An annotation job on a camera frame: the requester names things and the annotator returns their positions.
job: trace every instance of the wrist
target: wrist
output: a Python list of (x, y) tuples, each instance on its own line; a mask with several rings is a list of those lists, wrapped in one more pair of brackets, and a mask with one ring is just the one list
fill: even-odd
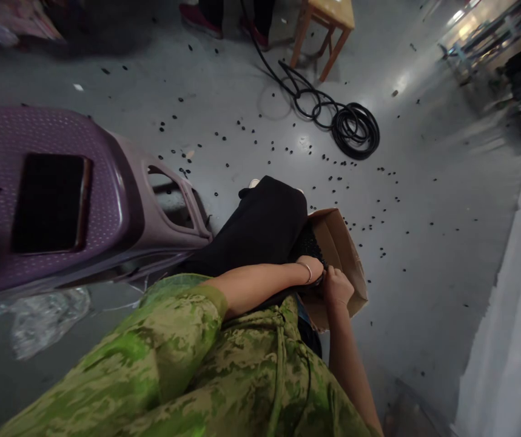
[(347, 313), (347, 315), (349, 315), (347, 303), (342, 300), (335, 299), (334, 297), (325, 297), (325, 306), (327, 308), (327, 311), (333, 312), (335, 314)]
[(304, 264), (290, 263), (285, 264), (285, 267), (289, 271), (291, 279), (290, 286), (305, 285), (312, 277), (312, 272), (309, 272), (309, 269)]

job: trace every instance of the hand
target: hand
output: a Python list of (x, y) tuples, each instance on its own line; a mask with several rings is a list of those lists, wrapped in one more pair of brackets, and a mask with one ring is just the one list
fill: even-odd
[(325, 275), (324, 282), (325, 303), (329, 305), (343, 305), (347, 307), (347, 303), (355, 289), (347, 276), (339, 270), (329, 266)]
[(309, 268), (311, 269), (311, 273), (312, 273), (311, 282), (308, 282), (308, 283), (315, 282), (323, 274), (323, 264), (321, 264), (321, 262), (317, 258), (313, 258), (313, 257), (307, 256), (307, 255), (302, 255), (297, 260), (297, 263), (299, 263), (299, 262), (307, 264), (307, 266), (309, 266)]

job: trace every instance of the purple plastic stool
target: purple plastic stool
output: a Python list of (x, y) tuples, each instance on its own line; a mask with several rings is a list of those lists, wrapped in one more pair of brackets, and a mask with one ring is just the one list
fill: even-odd
[[(21, 170), (29, 152), (83, 155), (93, 161), (86, 244), (80, 252), (10, 252)], [(172, 223), (163, 213), (147, 173), (164, 174), (179, 186), (193, 229)], [(211, 240), (191, 184), (128, 140), (75, 112), (0, 108), (0, 299), (73, 284), (133, 280), (184, 260)]]

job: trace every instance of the green camouflage shirt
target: green camouflage shirt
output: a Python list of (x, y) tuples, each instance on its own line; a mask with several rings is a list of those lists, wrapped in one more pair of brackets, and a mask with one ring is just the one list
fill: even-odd
[(297, 303), (223, 324), (193, 274), (142, 305), (0, 436), (376, 436), (301, 341)]

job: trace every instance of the person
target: person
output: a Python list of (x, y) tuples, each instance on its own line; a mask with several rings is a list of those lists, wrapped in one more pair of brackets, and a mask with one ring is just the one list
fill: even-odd
[(150, 287), (0, 436), (381, 436), (345, 275), (324, 275), (329, 368), (301, 338), (294, 295), (255, 310), (323, 272), (310, 256), (287, 262), (307, 220), (304, 195), (264, 177), (240, 198), (212, 243)]
[[(252, 33), (260, 50), (269, 50), (268, 33), (272, 24), (272, 11), (275, 0), (254, 0), (254, 21), (250, 24)], [(198, 4), (180, 4), (183, 21), (213, 38), (224, 38), (222, 20), (224, 18), (224, 0), (200, 0)], [(240, 18), (240, 28), (248, 32), (244, 17)]]

